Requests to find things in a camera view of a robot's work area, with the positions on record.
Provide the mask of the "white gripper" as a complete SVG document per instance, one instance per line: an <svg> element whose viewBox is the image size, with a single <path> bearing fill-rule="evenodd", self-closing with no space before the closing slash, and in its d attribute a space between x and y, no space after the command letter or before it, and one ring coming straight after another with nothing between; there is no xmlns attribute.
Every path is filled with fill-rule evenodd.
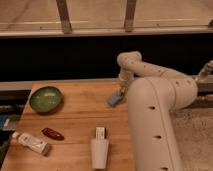
<svg viewBox="0 0 213 171"><path fill-rule="evenodd" d="M131 71L121 69L118 75L118 79L121 87L128 88L129 85L134 81L134 74ZM119 88L117 95L121 96L122 94L122 88Z"/></svg>

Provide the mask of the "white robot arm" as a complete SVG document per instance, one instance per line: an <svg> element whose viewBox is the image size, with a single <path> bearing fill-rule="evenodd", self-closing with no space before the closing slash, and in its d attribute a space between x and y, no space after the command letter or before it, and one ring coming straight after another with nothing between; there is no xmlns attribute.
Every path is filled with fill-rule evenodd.
<svg viewBox="0 0 213 171"><path fill-rule="evenodd" d="M197 98L198 84L213 72L213 60L196 77L144 62L138 51L117 57L127 89L129 129L136 171L183 171L170 112Z"/></svg>

